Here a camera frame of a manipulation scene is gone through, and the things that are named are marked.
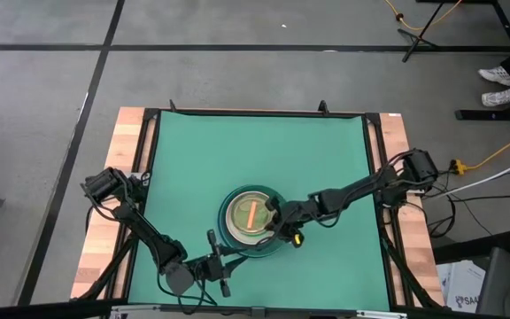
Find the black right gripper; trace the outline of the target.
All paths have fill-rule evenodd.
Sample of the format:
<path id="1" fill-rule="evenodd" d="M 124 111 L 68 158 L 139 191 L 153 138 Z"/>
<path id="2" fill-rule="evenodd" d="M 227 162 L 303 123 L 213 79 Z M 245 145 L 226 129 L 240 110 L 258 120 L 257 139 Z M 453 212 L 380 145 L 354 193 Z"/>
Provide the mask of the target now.
<path id="1" fill-rule="evenodd" d="M 271 232 L 264 242 L 282 241 L 300 247 L 304 242 L 304 235 L 300 229 L 306 222 L 312 221 L 317 212 L 317 203 L 313 199 L 306 201 L 288 201 L 283 205 L 277 197 L 269 198 L 266 208 L 275 214 L 281 214 L 280 222 L 270 222 L 265 229 Z"/>

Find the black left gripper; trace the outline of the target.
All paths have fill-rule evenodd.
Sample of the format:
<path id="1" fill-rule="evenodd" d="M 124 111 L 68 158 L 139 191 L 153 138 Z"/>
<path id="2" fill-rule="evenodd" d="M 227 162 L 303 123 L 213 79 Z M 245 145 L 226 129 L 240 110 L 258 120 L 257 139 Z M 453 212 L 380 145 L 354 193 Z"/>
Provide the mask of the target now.
<path id="1" fill-rule="evenodd" d="M 243 262 L 252 257 L 252 252 L 248 249 L 228 247 L 219 244 L 214 230 L 208 230 L 207 239 L 212 252 L 203 257 L 192 261 L 194 277 L 200 281 L 218 281 L 220 283 L 221 294 L 224 298 L 231 296 L 228 279 L 234 269 L 239 267 Z M 222 258 L 232 254 L 238 254 L 242 257 L 227 262 Z"/>

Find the green transparent plastic plate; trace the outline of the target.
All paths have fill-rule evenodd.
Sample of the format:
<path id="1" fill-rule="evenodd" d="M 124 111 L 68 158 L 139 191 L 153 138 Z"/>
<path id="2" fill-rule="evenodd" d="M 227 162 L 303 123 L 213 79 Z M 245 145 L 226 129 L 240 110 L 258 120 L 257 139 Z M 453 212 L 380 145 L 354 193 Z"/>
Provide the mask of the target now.
<path id="1" fill-rule="evenodd" d="M 273 212 L 265 206 L 266 200 L 258 196 L 244 196 L 231 206 L 231 220 L 234 226 L 245 234 L 265 232 L 272 220 Z"/>

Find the green table mat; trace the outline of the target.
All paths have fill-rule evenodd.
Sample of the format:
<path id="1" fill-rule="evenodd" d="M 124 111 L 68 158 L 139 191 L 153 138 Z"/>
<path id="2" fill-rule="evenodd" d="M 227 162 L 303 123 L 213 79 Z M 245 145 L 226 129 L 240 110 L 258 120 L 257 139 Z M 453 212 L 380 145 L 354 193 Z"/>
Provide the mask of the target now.
<path id="1" fill-rule="evenodd" d="M 342 188 L 369 173 L 359 118 L 188 116 L 164 113 L 145 218 L 178 240 L 190 258 L 206 255 L 225 197 L 263 185 L 287 200 Z M 319 310 L 389 307 L 374 201 L 364 197 L 338 222 L 303 228 L 304 243 L 250 259 L 207 292 L 221 306 Z"/>

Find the white printed box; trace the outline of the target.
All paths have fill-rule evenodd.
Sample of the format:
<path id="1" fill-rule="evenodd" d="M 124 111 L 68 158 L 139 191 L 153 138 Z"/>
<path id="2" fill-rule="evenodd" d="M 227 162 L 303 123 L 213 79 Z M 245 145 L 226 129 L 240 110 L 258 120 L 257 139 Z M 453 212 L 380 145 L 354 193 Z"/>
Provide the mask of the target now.
<path id="1" fill-rule="evenodd" d="M 483 286 L 485 271 L 472 261 L 437 265 L 444 302 L 453 311 L 474 313 Z"/>

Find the black tripod stand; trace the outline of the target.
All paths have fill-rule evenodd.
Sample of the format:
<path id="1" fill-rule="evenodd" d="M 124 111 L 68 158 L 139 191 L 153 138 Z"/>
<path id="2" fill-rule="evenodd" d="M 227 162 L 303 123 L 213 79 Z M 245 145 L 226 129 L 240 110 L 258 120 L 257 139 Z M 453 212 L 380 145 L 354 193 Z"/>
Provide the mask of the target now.
<path id="1" fill-rule="evenodd" d="M 406 49 L 406 53 L 402 58 L 405 63 L 413 55 L 414 52 L 451 52 L 451 53 L 510 53 L 509 45 L 438 45 L 425 38 L 428 30 L 436 24 L 442 22 L 461 4 L 467 5 L 489 5 L 493 8 L 502 29 L 505 31 L 508 41 L 510 42 L 510 21 L 498 0 L 415 0 L 422 4 L 437 4 L 436 9 L 432 12 L 430 18 L 423 27 L 412 27 L 405 20 L 405 14 L 400 12 L 394 4 L 389 0 L 385 3 L 391 8 L 395 21 L 399 23 L 398 33 L 407 37 L 411 43 Z"/>

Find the black floor base bar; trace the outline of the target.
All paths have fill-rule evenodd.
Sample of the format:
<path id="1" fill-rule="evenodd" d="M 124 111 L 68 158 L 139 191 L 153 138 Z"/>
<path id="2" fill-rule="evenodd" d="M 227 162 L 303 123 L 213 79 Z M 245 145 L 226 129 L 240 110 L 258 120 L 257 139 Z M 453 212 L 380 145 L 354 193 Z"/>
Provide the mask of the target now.
<path id="1" fill-rule="evenodd" d="M 457 110 L 458 121 L 510 121 L 510 111 Z"/>

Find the white sneaker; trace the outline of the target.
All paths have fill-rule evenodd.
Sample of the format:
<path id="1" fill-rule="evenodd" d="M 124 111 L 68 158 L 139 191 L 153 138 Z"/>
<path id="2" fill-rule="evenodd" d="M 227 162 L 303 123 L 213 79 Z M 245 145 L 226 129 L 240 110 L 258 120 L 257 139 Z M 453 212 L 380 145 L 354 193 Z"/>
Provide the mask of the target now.
<path id="1" fill-rule="evenodd" d="M 498 92 L 483 93 L 481 95 L 483 106 L 496 107 L 510 105 L 510 89 Z"/>
<path id="2" fill-rule="evenodd" d="M 502 66 L 479 69 L 477 73 L 486 81 L 510 87 L 510 74 Z"/>

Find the black aluminium table frame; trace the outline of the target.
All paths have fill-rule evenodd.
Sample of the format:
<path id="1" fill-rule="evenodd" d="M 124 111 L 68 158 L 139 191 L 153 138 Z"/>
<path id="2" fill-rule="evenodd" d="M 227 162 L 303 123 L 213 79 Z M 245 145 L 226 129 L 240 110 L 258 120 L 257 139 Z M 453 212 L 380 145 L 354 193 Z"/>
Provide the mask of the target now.
<path id="1" fill-rule="evenodd" d="M 177 109 L 177 114 L 188 115 L 188 116 L 231 116 L 231 117 L 286 117 L 286 118 L 332 118 L 332 119 L 352 119 L 359 118 L 362 121 L 365 146 L 366 146 L 366 155 L 367 162 L 369 166 L 369 173 L 367 176 L 374 174 L 377 172 L 383 165 L 389 162 L 391 159 L 385 159 L 381 161 L 375 161 L 373 157 L 373 153 L 371 150 L 371 141 L 370 134 L 367 127 L 367 120 L 365 116 L 353 113 L 331 113 L 328 115 L 324 115 L 318 110 L 315 112 L 271 112 L 271 111 L 259 111 L 259 110 L 194 110 L 194 109 Z M 151 163 L 146 172 L 137 177 L 144 181 L 144 185 L 147 187 L 146 191 L 146 200 L 141 204 L 141 212 L 145 217 L 145 205 L 147 202 L 147 197 L 149 193 L 149 188 L 151 185 L 151 176 L 152 176 L 152 167 L 157 151 L 158 139 L 160 135 L 160 123 L 161 117 L 164 113 L 171 113 L 170 108 L 162 110 L 158 113 L 157 124 L 154 131 L 153 136 L 153 145 L 151 148 Z M 217 241 L 228 247 L 242 248 L 248 249 L 252 252 L 252 257 L 250 259 L 260 259 L 267 257 L 275 252 L 277 252 L 281 245 L 291 243 L 285 243 L 282 241 L 274 241 L 269 244 L 264 245 L 243 245 L 242 243 L 234 240 L 225 225 L 225 209 L 231 199 L 243 191 L 260 191 L 265 194 L 269 198 L 277 197 L 281 201 L 291 201 L 284 198 L 277 191 L 263 186 L 263 185 L 244 185 L 229 193 L 223 203 L 220 205 L 218 212 L 218 227 L 214 230 L 215 235 L 217 237 Z M 414 278 L 412 272 L 407 267 L 405 260 L 399 255 L 398 250 L 391 242 L 387 230 L 383 223 L 383 212 L 385 209 L 395 210 L 395 208 L 388 208 L 386 206 L 382 206 L 378 197 L 375 195 L 369 195 L 367 197 L 371 197 L 374 201 L 375 207 L 375 218 L 377 222 L 377 229 L 379 235 L 379 241 L 381 245 L 382 251 L 382 262 L 384 266 L 384 274 L 387 284 L 387 293 L 389 297 L 389 307 L 385 311 L 379 312 L 387 312 L 392 313 L 397 309 L 396 297 L 395 297 L 395 288 L 394 283 L 391 277 L 391 271 L 394 268 L 398 268 L 408 283 L 412 286 L 414 293 L 417 295 L 418 299 L 421 301 L 421 304 L 425 307 L 433 307 L 434 301 L 427 292 L 420 286 L 418 281 Z M 106 207 L 106 209 L 101 213 L 97 213 L 90 202 L 90 210 L 89 213 L 92 217 L 103 217 L 106 220 L 111 215 L 108 211 L 109 209 L 113 209 L 118 206 L 120 202 L 115 199 L 107 199 L 102 202 L 102 205 Z M 128 230 L 128 235 L 130 234 L 130 229 L 121 225 L 118 222 L 114 222 L 117 225 L 120 225 Z M 229 256 L 225 256 L 222 258 L 222 261 L 227 263 L 234 259 L 242 257 L 238 254 L 232 254 Z M 205 291 L 207 295 L 199 300 L 198 297 L 201 295 L 201 291 L 197 285 L 192 285 L 186 292 L 186 298 L 176 298 L 170 296 L 168 294 L 163 293 L 165 289 L 168 288 L 166 283 L 166 279 L 163 276 L 158 276 L 156 274 L 156 266 L 153 262 L 151 252 L 149 248 L 141 241 L 137 242 L 128 253 L 125 255 L 125 258 L 122 262 L 126 262 L 128 264 L 128 276 L 123 285 L 123 290 L 120 297 L 120 303 L 123 305 L 151 305 L 157 306 L 163 311 L 179 311 L 186 315 L 192 315 L 195 313 L 204 313 L 204 312 L 216 312 L 223 315 L 229 314 L 250 314 L 251 307 L 230 307 L 230 306 L 221 306 L 216 300 L 207 292 L 206 286 L 209 283 L 217 283 L 220 285 L 218 281 L 205 282 Z M 79 302 L 90 301 L 83 300 L 81 295 L 78 297 Z M 267 307 L 267 312 L 280 313 L 294 313 L 294 312 L 303 312 L 309 315 L 361 315 L 366 312 L 378 312 L 378 310 L 365 310 L 365 309 L 353 309 L 353 310 L 319 310 L 319 309 L 295 309 L 295 308 L 273 308 Z"/>

